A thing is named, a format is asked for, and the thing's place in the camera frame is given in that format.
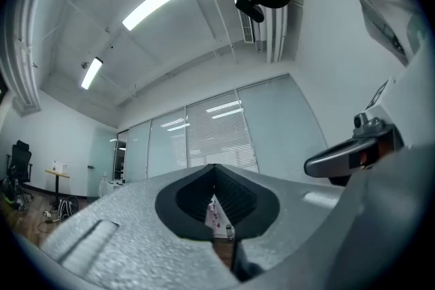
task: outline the black chair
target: black chair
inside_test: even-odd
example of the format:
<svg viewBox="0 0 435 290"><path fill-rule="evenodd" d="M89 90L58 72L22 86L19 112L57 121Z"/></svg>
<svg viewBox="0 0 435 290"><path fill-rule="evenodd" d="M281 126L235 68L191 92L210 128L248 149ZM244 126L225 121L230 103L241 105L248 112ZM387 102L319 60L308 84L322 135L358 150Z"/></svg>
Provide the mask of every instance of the black chair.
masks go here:
<svg viewBox="0 0 435 290"><path fill-rule="evenodd" d="M14 195L22 195L23 201L28 205L27 199L24 194L33 195L25 192L21 184L30 182L32 174L32 164L29 163L32 153L29 151L29 144L17 141L12 146L12 159L11 155L7 156L7 176L14 187Z"/></svg>

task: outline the air vent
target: air vent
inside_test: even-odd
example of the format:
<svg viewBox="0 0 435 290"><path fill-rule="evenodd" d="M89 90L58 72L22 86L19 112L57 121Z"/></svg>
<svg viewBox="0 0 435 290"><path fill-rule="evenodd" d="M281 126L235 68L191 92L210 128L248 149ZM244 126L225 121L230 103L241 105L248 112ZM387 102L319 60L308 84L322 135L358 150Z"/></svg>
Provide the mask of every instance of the air vent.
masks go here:
<svg viewBox="0 0 435 290"><path fill-rule="evenodd" d="M251 18L249 18L249 16L242 11L238 9L237 11L239 12L240 24L242 26L243 38L245 40L245 43L255 43Z"/></svg>

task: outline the textured black surface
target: textured black surface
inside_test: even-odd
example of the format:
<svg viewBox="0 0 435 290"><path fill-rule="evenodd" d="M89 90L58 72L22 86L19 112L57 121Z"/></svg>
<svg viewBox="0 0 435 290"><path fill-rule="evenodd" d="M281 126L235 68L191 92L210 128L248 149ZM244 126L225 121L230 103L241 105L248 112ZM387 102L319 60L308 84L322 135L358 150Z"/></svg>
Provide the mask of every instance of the textured black surface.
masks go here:
<svg viewBox="0 0 435 290"><path fill-rule="evenodd" d="M212 231L204 222L214 194L238 240L261 236L278 216L274 193L219 164L166 186L156 198L157 215L179 237L211 240Z"/></svg>

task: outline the gray surface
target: gray surface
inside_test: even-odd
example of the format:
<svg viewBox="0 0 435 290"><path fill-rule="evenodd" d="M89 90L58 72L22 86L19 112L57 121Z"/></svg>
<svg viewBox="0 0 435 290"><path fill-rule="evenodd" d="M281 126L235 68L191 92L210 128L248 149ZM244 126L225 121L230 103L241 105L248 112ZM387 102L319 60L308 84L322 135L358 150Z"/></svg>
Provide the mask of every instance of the gray surface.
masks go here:
<svg viewBox="0 0 435 290"><path fill-rule="evenodd" d="M98 220L120 227L90 267L86 280L108 289L225 289L238 280L209 242L182 240L158 218L158 192L202 167L133 183L101 198L60 225L42 246L59 259Z"/></svg>
<svg viewBox="0 0 435 290"><path fill-rule="evenodd" d="M319 228L332 209L305 202L304 195L321 192L331 197L340 197L340 187L311 185L281 180L233 166L225 166L246 179L271 190L279 199L278 218L258 238L241 242L249 262L268 270L283 261L300 247Z"/></svg>

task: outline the glass door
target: glass door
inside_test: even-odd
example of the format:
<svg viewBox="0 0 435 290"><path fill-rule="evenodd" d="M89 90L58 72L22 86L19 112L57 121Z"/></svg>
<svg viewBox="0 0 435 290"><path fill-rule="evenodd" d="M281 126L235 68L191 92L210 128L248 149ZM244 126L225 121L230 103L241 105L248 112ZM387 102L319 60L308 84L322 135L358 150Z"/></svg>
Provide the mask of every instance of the glass door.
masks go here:
<svg viewBox="0 0 435 290"><path fill-rule="evenodd" d="M88 160L88 201L99 198L100 182L106 175L111 180L114 172L114 154L117 134L104 128L95 128Z"/></svg>

